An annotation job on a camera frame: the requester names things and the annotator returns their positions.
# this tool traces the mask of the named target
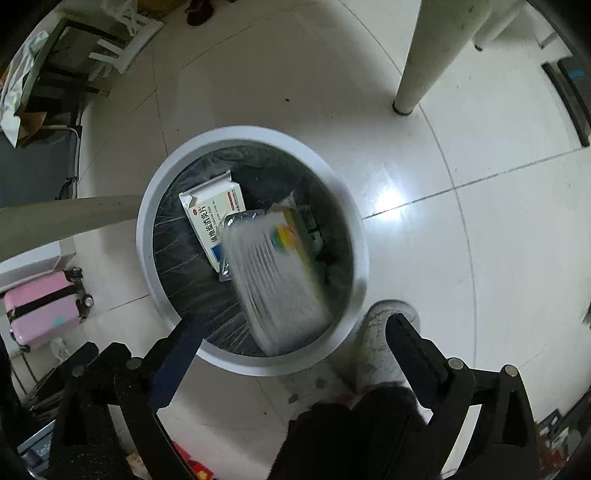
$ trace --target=white box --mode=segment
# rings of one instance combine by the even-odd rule
[[[178,194],[209,262],[220,271],[219,226],[230,213],[243,212],[240,185],[226,173]]]

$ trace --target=shoe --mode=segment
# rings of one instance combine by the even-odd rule
[[[357,360],[355,387],[358,393],[382,383],[396,382],[409,387],[402,369],[386,343],[386,321],[402,313],[420,333],[418,313],[408,303],[383,300],[375,303],[365,316],[365,332]]]
[[[209,0],[191,0],[185,9],[187,23],[192,27],[204,24],[213,15],[213,6]]]

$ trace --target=red package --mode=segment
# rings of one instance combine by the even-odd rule
[[[192,460],[191,455],[189,455],[177,442],[173,442],[173,446],[183,460],[187,462],[188,466],[191,467],[191,470],[199,480],[213,480],[213,472],[209,468],[201,462]]]

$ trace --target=suitcase strap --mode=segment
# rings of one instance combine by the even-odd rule
[[[67,297],[68,295],[72,295],[78,292],[78,287],[76,285],[69,285],[67,287],[61,288],[56,290],[44,297],[40,297],[36,300],[33,300],[29,303],[25,303],[24,305],[20,305],[18,307],[14,307],[12,310],[7,312],[8,320],[11,322],[15,321],[17,318],[26,315],[27,313],[31,313],[33,310],[40,309],[45,305],[50,304],[53,301],[62,299]]]

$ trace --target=white tile floor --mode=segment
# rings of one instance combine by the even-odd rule
[[[479,368],[514,363],[534,415],[591,383],[591,151],[539,65],[521,16],[483,53],[468,45],[408,118],[393,114],[418,0],[217,1],[179,9],[83,123],[81,196],[141,194],[185,140],[232,124],[279,129],[332,166],[365,218],[365,307],[410,302],[423,334]],[[70,341],[167,334],[134,251],[135,222],[76,238],[95,316]],[[333,356],[350,369],[350,348]],[[298,405],[277,379],[196,359],[161,418],[220,480],[263,478]],[[459,443],[465,442],[466,435]],[[450,460],[449,468],[454,461]]]

